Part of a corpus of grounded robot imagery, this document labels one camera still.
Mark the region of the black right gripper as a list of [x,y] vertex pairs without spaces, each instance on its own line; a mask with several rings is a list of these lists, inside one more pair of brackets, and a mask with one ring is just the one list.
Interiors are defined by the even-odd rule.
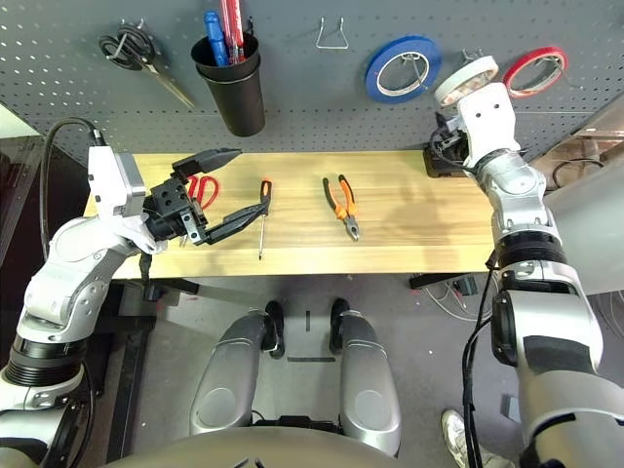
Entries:
[[443,114],[436,114],[435,120],[436,130],[429,138],[433,160],[446,166],[462,166],[468,157],[467,136]]

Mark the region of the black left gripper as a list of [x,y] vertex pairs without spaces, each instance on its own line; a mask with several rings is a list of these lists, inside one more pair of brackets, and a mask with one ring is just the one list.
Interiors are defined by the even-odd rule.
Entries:
[[173,172],[163,183],[154,186],[142,208],[147,214],[147,230],[156,241],[186,237],[193,244],[216,244],[246,229],[267,212],[259,203],[227,215],[222,223],[206,229],[208,221],[199,202],[188,195],[185,185],[189,176],[215,171],[242,154],[241,149],[204,150],[172,164]]

